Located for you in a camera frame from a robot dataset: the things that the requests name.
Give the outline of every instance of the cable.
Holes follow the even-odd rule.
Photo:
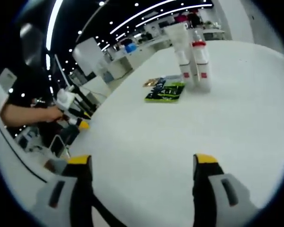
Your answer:
[[[80,88],[83,88],[83,89],[85,89],[85,90],[87,90],[87,91],[89,91],[89,92],[91,92],[91,93],[93,93],[93,94],[97,94],[97,95],[100,95],[100,96],[103,96],[103,97],[105,97],[105,98],[108,98],[107,96],[105,96],[105,95],[103,95],[103,94],[101,94],[101,93],[97,93],[97,92],[94,92],[94,91],[91,91],[91,90],[89,90],[89,89],[87,89],[87,88],[85,88],[85,87],[80,87]]]

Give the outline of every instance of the floor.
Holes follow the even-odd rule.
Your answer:
[[[115,79],[115,80],[109,82],[109,83],[107,84],[108,87],[109,87],[109,88],[112,90],[112,92],[113,92],[114,90],[117,89],[117,87],[120,86],[120,84],[123,83],[124,80],[126,80],[126,79],[131,75],[132,72],[133,72],[133,70],[129,71],[128,73],[126,73],[126,74],[125,74],[124,76],[122,76],[121,78]]]

